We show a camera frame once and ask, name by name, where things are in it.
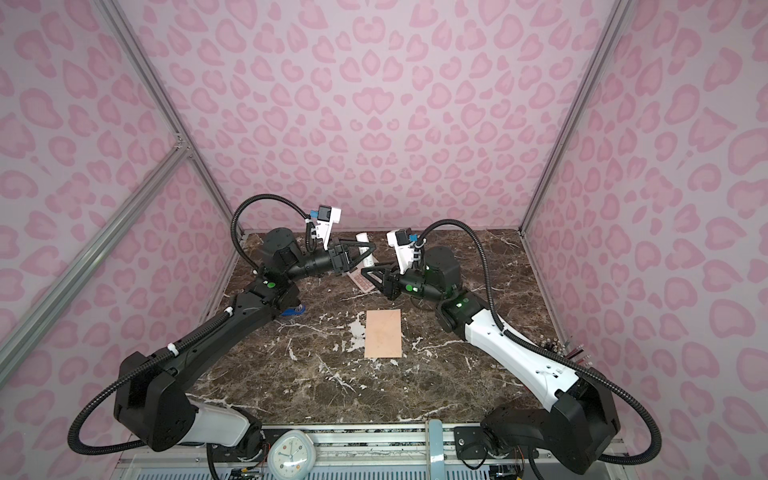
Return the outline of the light blue tape strip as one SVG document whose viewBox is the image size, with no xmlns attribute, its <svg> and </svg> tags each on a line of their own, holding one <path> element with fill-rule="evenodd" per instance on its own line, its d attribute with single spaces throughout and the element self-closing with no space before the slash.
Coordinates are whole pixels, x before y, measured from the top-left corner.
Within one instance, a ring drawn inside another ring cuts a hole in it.
<svg viewBox="0 0 768 480">
<path fill-rule="evenodd" d="M 437 419 L 430 419 L 426 426 L 427 477 L 429 480 L 446 480 L 443 423 Z"/>
</svg>

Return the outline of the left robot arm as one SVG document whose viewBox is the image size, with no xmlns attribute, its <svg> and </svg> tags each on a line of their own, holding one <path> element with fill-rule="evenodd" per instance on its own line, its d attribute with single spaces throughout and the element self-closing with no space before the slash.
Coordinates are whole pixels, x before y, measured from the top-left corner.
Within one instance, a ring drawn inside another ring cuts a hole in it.
<svg viewBox="0 0 768 480">
<path fill-rule="evenodd" d="M 116 420 L 156 452 L 178 444 L 214 444 L 243 459 L 256 457 L 265 444 L 258 418 L 241 408 L 196 403 L 188 391 L 253 331 L 299 306 L 298 280 L 349 272 L 374 250 L 371 242 L 340 239 L 304 252 L 289 229 L 270 231 L 259 248 L 254 280 L 227 309 L 152 355 L 134 353 L 122 362 Z"/>
</svg>

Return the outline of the pink calculator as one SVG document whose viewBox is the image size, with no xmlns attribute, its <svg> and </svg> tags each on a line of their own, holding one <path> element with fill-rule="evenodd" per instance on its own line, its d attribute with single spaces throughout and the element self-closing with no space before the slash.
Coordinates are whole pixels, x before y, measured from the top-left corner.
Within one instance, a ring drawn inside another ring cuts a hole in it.
<svg viewBox="0 0 768 480">
<path fill-rule="evenodd" d="M 375 289 L 371 282 L 362 275 L 360 269 L 356 269 L 353 272 L 348 273 L 347 276 L 360 290 L 361 293 L 369 293 Z"/>
</svg>

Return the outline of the white glue stick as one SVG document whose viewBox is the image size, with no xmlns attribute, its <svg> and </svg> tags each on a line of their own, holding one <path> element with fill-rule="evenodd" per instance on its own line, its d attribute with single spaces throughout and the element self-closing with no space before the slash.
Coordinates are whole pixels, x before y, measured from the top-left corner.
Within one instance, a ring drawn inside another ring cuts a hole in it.
<svg viewBox="0 0 768 480">
<path fill-rule="evenodd" d="M 358 242 L 358 266 L 360 268 L 373 267 L 375 259 L 373 258 L 373 247 L 369 240 L 368 234 L 365 232 L 358 233 L 356 235 L 356 241 Z"/>
</svg>

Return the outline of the aluminium frame strut right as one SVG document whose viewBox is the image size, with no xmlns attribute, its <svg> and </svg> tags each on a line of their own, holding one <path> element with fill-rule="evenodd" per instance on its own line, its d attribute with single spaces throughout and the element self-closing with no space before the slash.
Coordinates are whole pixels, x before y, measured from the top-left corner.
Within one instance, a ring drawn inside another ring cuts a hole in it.
<svg viewBox="0 0 768 480">
<path fill-rule="evenodd" d="M 555 143 L 550 151 L 542 175 L 534 189 L 531 202 L 523 216 L 518 233 L 524 239 L 532 230 L 533 222 L 544 201 L 544 196 L 551 184 L 565 150 L 572 136 L 577 132 L 581 118 L 587 108 L 601 76 L 607 66 L 609 57 L 615 50 L 621 35 L 631 22 L 636 9 L 636 1 L 615 1 L 606 21 L 605 27 L 598 38 L 596 48 L 586 64 L 582 78 L 564 117 Z"/>
</svg>

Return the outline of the peach envelope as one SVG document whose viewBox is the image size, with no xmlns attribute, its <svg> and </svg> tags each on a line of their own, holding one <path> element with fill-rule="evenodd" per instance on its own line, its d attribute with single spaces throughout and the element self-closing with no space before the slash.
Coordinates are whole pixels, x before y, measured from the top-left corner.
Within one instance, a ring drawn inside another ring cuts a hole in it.
<svg viewBox="0 0 768 480">
<path fill-rule="evenodd" d="M 401 311 L 368 310 L 365 322 L 364 356 L 368 359 L 402 357 Z"/>
</svg>

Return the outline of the red pencil cup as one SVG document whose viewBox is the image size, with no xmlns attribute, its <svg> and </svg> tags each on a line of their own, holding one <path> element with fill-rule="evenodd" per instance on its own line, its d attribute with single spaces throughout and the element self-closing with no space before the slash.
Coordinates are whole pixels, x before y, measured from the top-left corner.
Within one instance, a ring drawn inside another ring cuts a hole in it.
<svg viewBox="0 0 768 480">
<path fill-rule="evenodd" d="M 581 362 L 581 358 L 585 354 L 582 344 L 574 344 L 570 340 L 563 342 L 555 338 L 545 338 L 541 346 L 554 354 L 577 363 Z"/>
</svg>

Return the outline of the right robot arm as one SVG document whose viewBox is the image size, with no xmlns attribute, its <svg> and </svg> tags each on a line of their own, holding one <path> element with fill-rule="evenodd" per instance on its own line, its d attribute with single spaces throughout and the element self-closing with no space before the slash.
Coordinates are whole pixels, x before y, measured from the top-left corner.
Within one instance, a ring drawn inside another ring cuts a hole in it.
<svg viewBox="0 0 768 480">
<path fill-rule="evenodd" d="M 584 474 L 618 433 L 610 391 L 530 351 L 531 341 L 505 322 L 495 322 L 486 300 L 464 287 L 451 249 L 431 248 L 420 264 L 376 263 L 362 275 L 390 299 L 404 294 L 433 303 L 444 331 L 488 354 L 540 402 L 538 409 L 504 404 L 477 427 L 455 428 L 456 456 L 470 467 L 543 449 L 566 469 Z"/>
</svg>

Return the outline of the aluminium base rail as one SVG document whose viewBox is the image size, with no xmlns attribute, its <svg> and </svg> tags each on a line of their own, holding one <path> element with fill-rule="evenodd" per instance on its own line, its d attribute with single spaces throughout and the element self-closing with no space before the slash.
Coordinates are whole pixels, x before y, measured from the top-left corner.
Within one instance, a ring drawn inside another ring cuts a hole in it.
<svg viewBox="0 0 768 480">
<path fill-rule="evenodd" d="M 309 435 L 317 450 L 312 479 L 428 479 L 425 423 L 267 425 L 264 433 L 277 440 L 290 430 Z M 477 431 L 477 423 L 443 423 L 447 479 L 490 479 L 527 464 L 528 457 L 490 457 L 478 470 L 470 470 L 457 457 L 465 445 L 454 430 Z M 208 479 L 203 447 L 175 447 L 162 453 L 150 449 L 121 455 L 113 479 Z"/>
</svg>

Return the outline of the aluminium frame strut left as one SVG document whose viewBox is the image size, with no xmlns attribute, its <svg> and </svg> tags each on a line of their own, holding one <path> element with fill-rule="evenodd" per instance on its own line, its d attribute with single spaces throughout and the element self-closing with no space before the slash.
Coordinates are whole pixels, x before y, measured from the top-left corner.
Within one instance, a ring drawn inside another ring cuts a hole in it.
<svg viewBox="0 0 768 480">
<path fill-rule="evenodd" d="M 168 89 L 150 61 L 136 31 L 128 21 L 119 2 L 96 0 L 91 1 L 91 4 L 97 9 L 123 54 L 131 63 L 148 96 L 158 109 L 160 116 L 176 137 L 177 143 L 188 152 L 188 156 L 207 192 L 211 195 L 214 204 L 227 224 L 230 224 L 233 219 L 234 210 L 215 181 L 211 169 L 205 163 L 203 155 L 192 139 L 191 132 L 185 125 L 180 111 L 174 104 Z"/>
</svg>

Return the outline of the white desk clock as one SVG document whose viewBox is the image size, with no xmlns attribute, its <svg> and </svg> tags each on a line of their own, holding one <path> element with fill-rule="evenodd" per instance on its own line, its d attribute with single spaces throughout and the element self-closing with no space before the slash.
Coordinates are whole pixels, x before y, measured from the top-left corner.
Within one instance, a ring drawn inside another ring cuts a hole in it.
<svg viewBox="0 0 768 480">
<path fill-rule="evenodd" d="M 315 444 L 301 430 L 290 430 L 279 437 L 267 458 L 271 475 L 279 480 L 307 479 L 316 461 Z"/>
</svg>

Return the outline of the aluminium frame strut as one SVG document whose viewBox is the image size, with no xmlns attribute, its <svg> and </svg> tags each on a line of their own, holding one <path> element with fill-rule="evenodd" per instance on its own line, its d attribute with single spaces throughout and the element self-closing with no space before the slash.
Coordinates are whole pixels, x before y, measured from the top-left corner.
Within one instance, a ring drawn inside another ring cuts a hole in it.
<svg viewBox="0 0 768 480">
<path fill-rule="evenodd" d="M 542 175 L 534 189 L 531 202 L 523 216 L 518 233 L 524 239 L 532 230 L 533 222 L 544 201 L 544 196 L 551 184 L 565 150 L 572 136 L 577 132 L 581 118 L 587 108 L 601 76 L 607 66 L 609 57 L 615 50 L 621 35 L 631 22 L 636 9 L 636 1 L 615 1 L 606 21 L 605 27 L 598 38 L 596 48 L 586 64 L 582 78 L 564 117 L 555 143 L 550 151 Z"/>
<path fill-rule="evenodd" d="M 207 192 L 211 195 L 214 204 L 227 224 L 230 224 L 233 219 L 234 210 L 215 181 L 211 169 L 205 163 L 203 155 L 192 139 L 191 132 L 185 125 L 180 111 L 174 104 L 168 89 L 150 61 L 136 31 L 128 21 L 119 2 L 96 0 L 91 1 L 91 4 L 97 9 L 123 54 L 131 63 L 148 96 L 158 109 L 160 116 L 176 137 L 177 143 L 188 152 L 188 156 Z"/>
</svg>

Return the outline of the blue stapler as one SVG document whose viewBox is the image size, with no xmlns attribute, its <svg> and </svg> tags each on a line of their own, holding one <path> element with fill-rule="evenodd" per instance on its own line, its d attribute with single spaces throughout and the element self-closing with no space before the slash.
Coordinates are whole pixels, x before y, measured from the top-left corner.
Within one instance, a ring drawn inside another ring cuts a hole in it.
<svg viewBox="0 0 768 480">
<path fill-rule="evenodd" d="M 285 317 L 299 316 L 299 315 L 302 315 L 305 311 L 306 311 L 306 307 L 304 305 L 299 305 L 294 308 L 286 309 L 282 313 L 282 316 L 285 316 Z"/>
</svg>

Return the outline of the aluminium diagonal frame bar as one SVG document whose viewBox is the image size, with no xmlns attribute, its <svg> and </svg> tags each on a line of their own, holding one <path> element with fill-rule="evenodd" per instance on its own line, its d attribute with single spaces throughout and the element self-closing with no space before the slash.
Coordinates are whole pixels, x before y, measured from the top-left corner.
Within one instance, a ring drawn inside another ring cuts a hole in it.
<svg viewBox="0 0 768 480">
<path fill-rule="evenodd" d="M 6 385 L 62 312 L 82 291 L 166 183 L 187 160 L 187 144 L 176 145 L 148 175 L 63 273 L 51 284 L 1 345 L 1 384 Z"/>
</svg>

